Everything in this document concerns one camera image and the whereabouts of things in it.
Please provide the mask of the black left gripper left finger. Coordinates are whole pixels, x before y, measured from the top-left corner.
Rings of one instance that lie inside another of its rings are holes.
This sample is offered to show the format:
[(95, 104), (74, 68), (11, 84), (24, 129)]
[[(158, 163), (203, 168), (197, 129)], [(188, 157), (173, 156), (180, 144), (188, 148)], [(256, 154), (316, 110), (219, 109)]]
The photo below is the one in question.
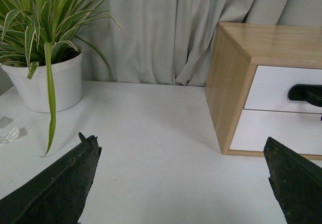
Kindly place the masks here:
[(80, 144), (1, 199), (1, 223), (78, 223), (101, 155), (97, 137)]

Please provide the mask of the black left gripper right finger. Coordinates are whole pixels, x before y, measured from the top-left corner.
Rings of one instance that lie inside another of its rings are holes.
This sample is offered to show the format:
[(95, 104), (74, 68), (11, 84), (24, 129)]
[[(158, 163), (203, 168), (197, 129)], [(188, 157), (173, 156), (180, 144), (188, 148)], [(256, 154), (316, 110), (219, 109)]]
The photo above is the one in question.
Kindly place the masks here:
[(269, 183), (287, 223), (321, 223), (321, 167), (269, 137)]

